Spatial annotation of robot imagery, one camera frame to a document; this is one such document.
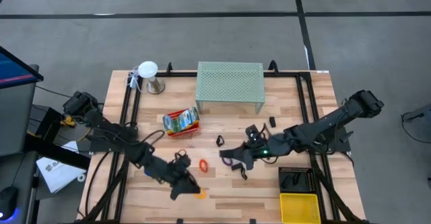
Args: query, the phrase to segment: computer screen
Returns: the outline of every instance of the computer screen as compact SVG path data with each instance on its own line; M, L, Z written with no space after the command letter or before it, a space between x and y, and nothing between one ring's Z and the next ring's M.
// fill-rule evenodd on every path
M43 76L0 47L0 89L42 80Z

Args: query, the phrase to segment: black object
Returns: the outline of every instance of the black object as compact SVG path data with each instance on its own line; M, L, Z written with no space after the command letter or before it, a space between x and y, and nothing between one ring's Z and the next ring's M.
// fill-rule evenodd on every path
M155 150L153 146L147 142L136 140L137 127L121 126L109 122L103 117L97 105L96 98L88 93L77 91L71 99L63 104L63 108L65 113L70 115L76 122L101 130L107 141L121 146L125 153L125 158L133 165L138 168L144 167L145 170L151 174L151 177L159 183L169 183L172 187L170 195L172 200L175 200L176 197L182 193L200 193L200 187L187 170L191 160L186 153L176 153L175 159L170 163L153 156ZM84 221L93 221L97 217L104 205L102 199L108 200L110 198L110 194L112 193L109 192L111 189L112 191L114 190L114 188L111 187L115 187L121 181L125 172L125 167L119 170L115 179L112 181L112 185L109 186L108 190L101 198L100 204L95 206L89 215L83 219Z
M138 77L137 84L138 84L140 89L142 89L142 82L143 82L143 78ZM137 132L137 110L139 108L139 100L140 99L141 99L141 91L136 90L135 101L133 102L132 117L131 117L131 123L130 123L130 127L132 128L132 130L136 130L136 132ZM129 162L127 160L127 158L124 158L123 162L125 162L125 161L127 163ZM129 170L129 164L127 164L125 166L125 169L126 169L125 171L127 173L127 171ZM120 183L119 195L117 198L117 206L115 207L115 214L114 214L114 219L116 219L116 220L119 220L121 218L121 212L123 211L123 200L124 200L124 194L126 191L126 181L127 181L127 174L125 174L125 176L123 177L123 179L121 180L121 183Z
M355 118L372 118L380 114L383 106L384 104L371 91L358 91L349 98L345 105L324 118L314 123L291 126L284 129L283 133L269 136L268 139L265 138L262 131L259 132L257 127L252 125L245 130L248 141L235 149L220 151L220 157L229 157L242 161L246 164L247 169L251 170L256 159L289 155L292 150L297 153L307 150L309 153L325 155L327 142L335 138L333 133L336 130ZM327 189L329 196L333 200L334 207L338 206L348 221L360 221L340 199L333 189L331 181L320 170L315 158L312 160L311 166L314 174Z
M234 161L232 159L229 159L229 162L226 161L226 159L224 157L222 157L222 162L226 165L226 166L232 166L232 164L234 164Z
M279 75L278 65L274 60L271 60L271 62L269 63L268 70L274 70L274 74Z
M0 89L43 81L43 76L40 75L37 70L31 68L1 46L0 62L2 62L2 64L0 64L0 71L5 71L6 73L8 69L14 71L13 74L7 75L4 79L0 79Z
M61 114L51 107L32 105L30 118L39 122L29 124L28 130L48 143L54 142L60 129Z
M314 97L314 89L312 88L311 74L308 74L304 79L306 80L308 95L310 97L312 118L316 122L319 120L319 111L317 110L316 98ZM304 93L302 92L300 95L304 101ZM301 109L304 109L306 111L306 105L301 104ZM302 118L303 118L304 122L308 122L308 116L306 114L303 114ZM326 176L327 180L329 181L329 183L331 185L333 185L331 170L329 168L328 156L327 156L327 154L323 154L320 156L321 156L321 161L322 161L322 166L323 166L323 171L325 173L325 176ZM314 159L310 158L310 163L311 163L311 166L317 166L317 168L319 168L319 165L317 163L316 158L314 158ZM322 219L326 219L325 206L323 203L323 196L321 194L321 185L320 184L316 185L316 190L318 193L318 197L320 199L320 200L318 199L318 202L319 202L319 206L321 206L321 208L319 209L321 212L321 217L322 217ZM331 198L331 196L329 196L329 202L331 203L331 211L332 211L332 216L333 216L334 220L336 220L336 221L341 220L341 217L339 216L338 208L337 208L334 200Z
M124 95L124 99L123 99L123 107L121 108L121 115L120 115L120 122L119 122L120 125L124 125L126 123L127 110L129 107L129 100L130 100L130 94L131 94L131 87L129 87L130 82L131 82L131 77L128 77L125 95ZM103 137L103 132L100 131L98 134L99 134L99 139L102 139L101 144L99 143L98 145L102 146L102 148L105 148L105 149L106 149L106 146L109 146L110 148L107 149L106 151L114 151L114 153L112 154L112 161L110 163L110 170L109 170L109 178L108 178L108 183L107 183L107 187L106 187L106 188L109 188L109 186L112 184L112 181L114 180L115 173L117 171L117 165L118 165L118 161L119 161L119 152L121 152L122 150L120 147L117 147L116 145L114 145L110 142L106 142L106 139ZM97 145L96 142L92 141L92 144L90 145L90 149L92 151L93 151L93 148L95 145ZM119 202L123 201L122 199L123 199L123 197L121 197L117 200L117 206L115 207L115 213L117 213L117 209L119 207ZM106 220L108 218L109 207L110 207L110 198L108 199L107 203L105 204L105 206L102 210L102 216L100 218L101 220Z
M311 168L279 167L278 180L281 193L316 194L316 182Z
M331 155L335 152L347 153L351 151L349 137L353 134L352 131L347 132L345 127L341 127L337 130L337 138L338 141L332 139L327 142L328 155Z
M241 169L241 176L242 176L242 178L243 178L244 180L247 180L247 179L248 179L247 175L245 174L245 168L244 168L244 166L242 165L242 163L237 163L237 164L233 165L233 166L231 167L231 169L232 169L232 171L235 171L235 170L239 170L239 169Z
M221 135L218 135L217 140L215 141L215 143L217 144L218 147L223 146L224 144L224 139Z
M18 189L9 186L0 191L0 220L10 218L15 212Z
M275 118L274 118L274 116L270 116L269 117L269 124L271 125L271 127L276 127L277 126L275 124Z
M412 120L416 119L416 118L421 118L421 117L425 117L426 120L430 120L431 118L431 105L428 106L424 106L418 110L415 110L414 112L407 112L405 114L401 115L401 126L403 127L403 130L405 132L405 134L407 134L407 136L409 136L411 139L419 142L419 143L428 143L430 144L431 141L424 141L424 140L419 140L416 137L413 137L406 129L404 126L404 122L412 122Z
M24 151L36 151L42 156L83 170L87 170L90 166L89 157L64 149L52 143L47 143L38 137L27 134L25 143Z

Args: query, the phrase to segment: black metal frame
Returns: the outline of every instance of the black metal frame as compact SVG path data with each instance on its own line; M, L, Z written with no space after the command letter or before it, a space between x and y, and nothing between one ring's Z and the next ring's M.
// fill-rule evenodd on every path
M128 86L129 84L130 84L130 78L128 78L127 80L126 92L123 100L123 107L121 108L121 115L120 115L120 121L119 121L120 124L126 123L127 109L129 107L129 99L130 99L130 93L131 93L131 88ZM115 175L117 173L119 154L120 153L118 152L114 152L112 154L112 161L109 169L109 178L108 178L108 183L106 184L106 188L108 188L112 184L112 180L115 178ZM102 209L102 216L100 217L101 220L106 220L108 218L109 206L110 206L110 198L108 199L106 205Z
M270 62L268 69L273 70L273 71L272 72L264 72L264 77L294 77L296 79L296 85L298 88L298 95L299 95L302 119L304 122L308 122L308 112L306 109L306 100L305 100L305 96L304 96L304 89L302 86L302 80L304 80L306 82L308 94L310 97L310 103L311 103L313 118L314 118L314 120L319 119L319 115L317 112L317 104L316 104L316 100L314 97L314 91L312 88L312 81L311 81L310 72L307 72L307 71L305 71L305 72L280 72L278 70L278 66L277 66L277 63L275 61ZM168 64L168 68L167 68L166 72L159 72L156 74L156 77L196 77L196 76L197 76L197 72L173 72L172 71L172 63ZM131 116L131 125L132 126L136 126L137 111L139 109L140 95L141 95L141 92L139 90L136 90L135 101L133 103L133 111L132 111L132 116ZM125 110L125 107L127 107L129 104L129 97L130 97L130 87L128 87L128 90L126 91L126 94L125 94L124 103L127 103L127 104L123 104L121 121L124 121L124 119L125 119L124 115L127 112L127 109ZM315 163L315 165L317 165L317 156L313 153L309 153L309 154L310 154L311 165L313 165L314 163ZM327 156L322 155L321 158L322 158L322 164L323 164L323 170L324 170L325 176L327 177L328 181L332 184L331 170L329 168L329 161L327 159ZM111 163L111 167L112 167L112 165L117 166L118 158L116 161L114 161L114 160ZM115 177L115 174L112 176L110 175L108 182L112 183L114 177ZM127 181L127 175L125 175L123 177L123 179L121 180L119 195L117 198L117 205L116 205L116 209L115 209L115 216L114 216L114 219L116 221L120 221L120 218L121 218L121 212L122 212L122 208L123 208L123 199L124 199L124 195L125 195L126 181ZM321 218L322 218L322 220L326 220L327 216L326 216L326 210L325 210L325 203L323 202L323 194L322 194L320 184L317 185L317 195L319 197L319 206L320 206ZM333 217L335 220L339 220L339 213L338 213L337 207L336 207L335 203L333 202L333 200L331 198L329 198L329 199L331 201L331 208L333 211ZM106 208L105 215L107 217L108 211L109 211L108 205L106 205L105 208Z
M88 170L88 167L90 166L89 157L66 150L30 134L26 135L23 152L28 151L36 151L44 157L60 161L73 167L78 167L83 170Z

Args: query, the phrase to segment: wooden tabletop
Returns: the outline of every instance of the wooden tabletop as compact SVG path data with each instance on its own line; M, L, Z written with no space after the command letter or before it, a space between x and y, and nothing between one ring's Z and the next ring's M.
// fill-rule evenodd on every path
M118 122L120 118L127 72L112 72L103 111L104 116L111 122ZM322 117L337 108L331 77L328 72L312 71L311 75L319 116ZM164 128L163 115L195 106L195 77L165 77L163 80L166 89L160 95L152 95L145 90L141 94L137 116L140 139ZM308 115L312 121L308 92L305 82L303 84ZM132 92L128 119L134 95ZM218 157L220 149L216 145L217 136L222 135L226 142L222 149L239 146L246 140L246 127L256 124L261 128L263 123L269 124L270 116L274 116L277 123L276 128L269 128L272 133L281 132L294 124L302 124L294 78L265 78L265 96L266 102L259 114L255 114L254 104L206 102L203 113L200 114L200 130L179 138L165 136L155 144L154 155L166 161L173 160L174 153L179 149L187 151L192 160L189 170L200 187L206 190L205 199L199 200L191 194L181 194L173 201L169 197L168 184L160 185L146 176L142 169L130 165L121 223L174 223L178 218L184 219L185 223L248 223L249 219L256 219L258 223L281 223L277 169L279 166L310 167L308 154L292 152L288 156L280 157L273 165L257 161L254 169L246 172L248 180L243 180L239 171L232 172L230 167L222 163ZM92 156L79 207L81 212L84 212L89 179L102 156L103 153ZM106 189L111 159L112 154L104 160L94 179L89 209L97 203ZM200 159L205 159L209 164L206 174L199 169ZM336 191L346 205L359 218L364 219L352 163L338 153L329 156L329 163ZM324 198L327 216L331 219L331 207L326 192ZM116 192L112 200L110 218L114 215Z

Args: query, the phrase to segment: yellow tray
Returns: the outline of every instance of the yellow tray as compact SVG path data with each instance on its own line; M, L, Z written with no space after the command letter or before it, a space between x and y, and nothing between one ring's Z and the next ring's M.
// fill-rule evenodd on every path
M316 194L280 194L281 219L286 224L319 224L321 216Z

